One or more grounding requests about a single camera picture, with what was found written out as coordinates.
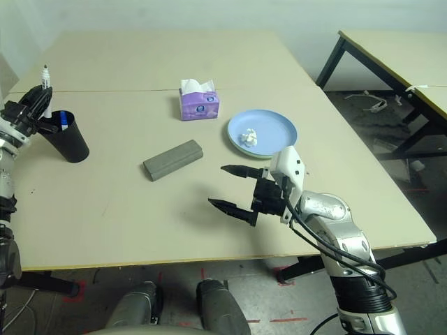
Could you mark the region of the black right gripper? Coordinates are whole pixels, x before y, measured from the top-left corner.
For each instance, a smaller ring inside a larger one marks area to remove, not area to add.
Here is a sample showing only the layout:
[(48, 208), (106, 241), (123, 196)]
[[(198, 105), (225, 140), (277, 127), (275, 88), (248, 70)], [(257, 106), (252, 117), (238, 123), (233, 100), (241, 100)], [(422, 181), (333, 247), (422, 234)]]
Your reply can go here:
[(255, 227), (258, 214), (269, 214), (282, 217), (286, 210), (286, 202), (282, 198), (282, 190), (275, 180), (268, 178), (269, 170), (246, 165), (224, 165), (221, 169), (241, 178), (256, 179), (256, 185), (251, 203), (251, 210), (239, 208), (236, 204), (225, 200), (209, 198), (208, 202), (228, 216), (247, 222)]

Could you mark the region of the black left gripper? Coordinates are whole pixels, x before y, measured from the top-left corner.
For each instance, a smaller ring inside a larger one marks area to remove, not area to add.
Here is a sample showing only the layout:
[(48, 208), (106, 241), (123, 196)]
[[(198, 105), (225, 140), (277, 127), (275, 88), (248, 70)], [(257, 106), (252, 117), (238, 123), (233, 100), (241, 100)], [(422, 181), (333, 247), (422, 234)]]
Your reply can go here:
[(46, 89), (35, 86), (19, 100), (8, 101), (1, 111), (1, 118), (23, 135), (33, 135), (44, 130), (56, 133), (59, 129), (39, 119), (48, 108), (52, 99), (52, 87)]

